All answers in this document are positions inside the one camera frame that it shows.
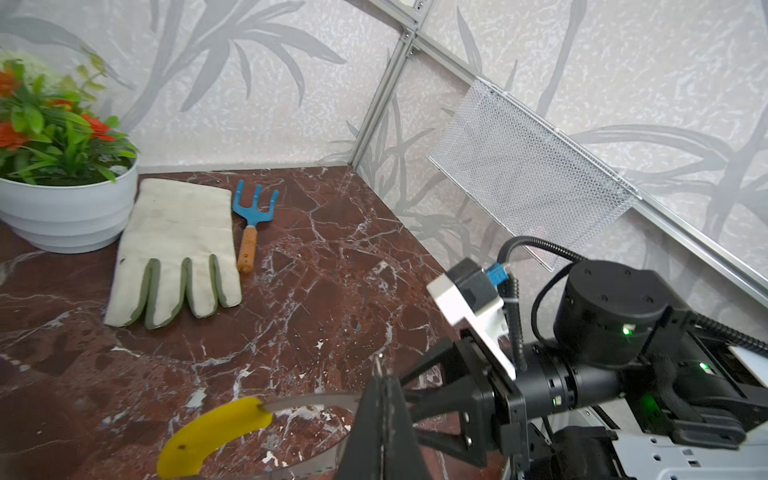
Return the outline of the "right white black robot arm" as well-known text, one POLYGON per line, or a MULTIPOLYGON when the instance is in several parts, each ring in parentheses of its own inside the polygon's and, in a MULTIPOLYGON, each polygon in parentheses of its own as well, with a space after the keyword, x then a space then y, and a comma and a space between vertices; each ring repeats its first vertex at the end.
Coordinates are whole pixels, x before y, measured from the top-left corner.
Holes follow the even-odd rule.
POLYGON ((464 260, 429 291, 456 340, 401 378, 418 442, 508 479, 763 479, 767 384, 746 359, 763 342, 691 309, 656 273, 569 257, 553 334, 521 338, 509 265, 464 260), (438 368, 442 384, 411 383, 438 368))

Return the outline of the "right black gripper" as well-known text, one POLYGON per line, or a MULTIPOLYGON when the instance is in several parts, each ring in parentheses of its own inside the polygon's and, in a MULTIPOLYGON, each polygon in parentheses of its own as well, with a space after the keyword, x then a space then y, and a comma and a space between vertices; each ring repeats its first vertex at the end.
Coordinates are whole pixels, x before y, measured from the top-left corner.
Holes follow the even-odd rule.
POLYGON ((400 376, 417 441, 449 457, 483 468, 494 445, 509 460, 511 475, 530 470, 528 425, 576 405, 574 368, 559 350, 538 342, 523 346, 527 368, 511 379, 479 340, 441 340, 400 376), (481 378, 473 376, 474 357, 481 378), (415 382, 439 372, 426 387, 415 382))

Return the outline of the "metal keyring with yellow tag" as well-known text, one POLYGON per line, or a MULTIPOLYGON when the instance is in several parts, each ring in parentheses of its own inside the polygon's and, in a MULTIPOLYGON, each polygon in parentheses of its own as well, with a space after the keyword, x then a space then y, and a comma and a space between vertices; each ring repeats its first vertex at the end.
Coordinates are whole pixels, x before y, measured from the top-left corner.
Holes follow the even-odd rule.
MULTIPOLYGON (((392 377, 375 360, 373 377, 392 377)), ((356 417, 363 392, 327 392, 276 398, 264 402, 243 397, 219 406, 176 432, 162 448, 156 464, 162 479, 199 479, 205 461, 227 444, 263 430, 284 412, 310 406, 339 407, 356 417)), ((346 448, 347 437, 316 456, 264 475, 266 479, 296 479, 331 471, 335 474, 346 448)))

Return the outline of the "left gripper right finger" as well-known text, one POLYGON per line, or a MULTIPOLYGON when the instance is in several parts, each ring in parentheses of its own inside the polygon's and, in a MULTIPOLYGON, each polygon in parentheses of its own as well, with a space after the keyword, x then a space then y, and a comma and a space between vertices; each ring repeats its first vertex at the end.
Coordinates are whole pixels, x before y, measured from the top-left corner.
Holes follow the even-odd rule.
POLYGON ((393 377, 383 379, 381 450, 382 479, 431 479, 400 382, 393 377))

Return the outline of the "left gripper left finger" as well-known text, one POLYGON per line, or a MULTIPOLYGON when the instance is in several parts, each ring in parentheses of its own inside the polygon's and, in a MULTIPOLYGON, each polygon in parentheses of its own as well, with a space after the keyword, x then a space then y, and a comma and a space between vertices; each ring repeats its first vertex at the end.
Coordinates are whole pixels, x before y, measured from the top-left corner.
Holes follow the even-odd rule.
POLYGON ((373 377, 357 409, 336 480, 383 478, 384 379, 373 377))

